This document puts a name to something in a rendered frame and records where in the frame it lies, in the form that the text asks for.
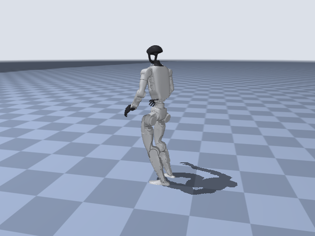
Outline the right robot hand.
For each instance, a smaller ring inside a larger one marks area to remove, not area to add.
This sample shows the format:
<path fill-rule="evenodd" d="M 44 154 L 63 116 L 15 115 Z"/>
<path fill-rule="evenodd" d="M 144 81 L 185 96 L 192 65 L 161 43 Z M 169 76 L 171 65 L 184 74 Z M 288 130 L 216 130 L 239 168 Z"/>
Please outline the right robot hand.
<path fill-rule="evenodd" d="M 151 104 L 150 106 L 152 106 L 153 104 L 155 105 L 155 102 L 154 102 L 155 100 L 156 100 L 156 99 L 153 99 L 153 100 L 151 99 L 151 100 L 149 101 L 149 102 L 150 102 L 149 105 L 150 105 L 151 103 L 152 103 L 152 104 Z M 157 99 L 157 100 L 158 100 L 158 99 Z M 153 106 L 154 106 L 154 105 L 153 105 Z"/>

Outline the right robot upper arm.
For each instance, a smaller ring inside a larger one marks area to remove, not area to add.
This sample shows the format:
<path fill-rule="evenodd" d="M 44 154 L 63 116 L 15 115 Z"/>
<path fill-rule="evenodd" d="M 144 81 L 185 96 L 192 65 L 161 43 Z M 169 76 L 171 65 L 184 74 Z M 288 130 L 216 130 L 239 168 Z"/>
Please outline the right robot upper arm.
<path fill-rule="evenodd" d="M 170 93 L 172 93 L 174 90 L 173 79 L 172 79 L 172 70 L 169 68 L 168 68 L 168 70 L 169 70 L 169 79 L 170 79 Z"/>

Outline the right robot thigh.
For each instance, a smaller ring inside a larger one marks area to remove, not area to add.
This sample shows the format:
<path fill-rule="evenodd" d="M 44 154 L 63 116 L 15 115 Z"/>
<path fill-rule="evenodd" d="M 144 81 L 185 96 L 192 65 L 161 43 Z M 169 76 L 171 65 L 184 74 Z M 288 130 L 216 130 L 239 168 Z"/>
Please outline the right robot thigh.
<path fill-rule="evenodd" d="M 160 152 L 166 149 L 166 144 L 162 141 L 162 137 L 166 127 L 165 123 L 169 122 L 170 117 L 170 114 L 166 113 L 166 118 L 161 121 L 156 121 L 154 125 L 154 140 L 156 146 L 160 149 Z"/>

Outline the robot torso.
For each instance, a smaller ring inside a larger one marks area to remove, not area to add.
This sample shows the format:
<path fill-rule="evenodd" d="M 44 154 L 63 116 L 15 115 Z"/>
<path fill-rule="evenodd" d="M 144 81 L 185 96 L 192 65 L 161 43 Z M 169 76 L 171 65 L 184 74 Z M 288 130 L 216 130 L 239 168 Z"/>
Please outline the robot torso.
<path fill-rule="evenodd" d="M 151 64 L 152 65 L 152 64 Z M 148 89 L 151 99 L 155 100 L 155 106 L 151 108 L 151 112 L 156 113 L 157 121 L 166 118 L 167 108 L 164 107 L 162 99 L 169 98 L 170 93 L 170 79 L 169 70 L 166 66 L 154 66 L 152 68 L 152 75 L 148 78 Z"/>

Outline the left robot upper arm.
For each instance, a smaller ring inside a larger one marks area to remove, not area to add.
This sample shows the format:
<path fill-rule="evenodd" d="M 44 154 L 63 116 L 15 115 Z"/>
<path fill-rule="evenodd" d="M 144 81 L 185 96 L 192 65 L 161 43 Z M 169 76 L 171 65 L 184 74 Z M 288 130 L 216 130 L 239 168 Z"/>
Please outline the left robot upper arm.
<path fill-rule="evenodd" d="M 144 98 L 146 95 L 145 88 L 147 86 L 148 78 L 152 75 L 152 68 L 142 69 L 140 75 L 139 93 L 137 97 Z"/>

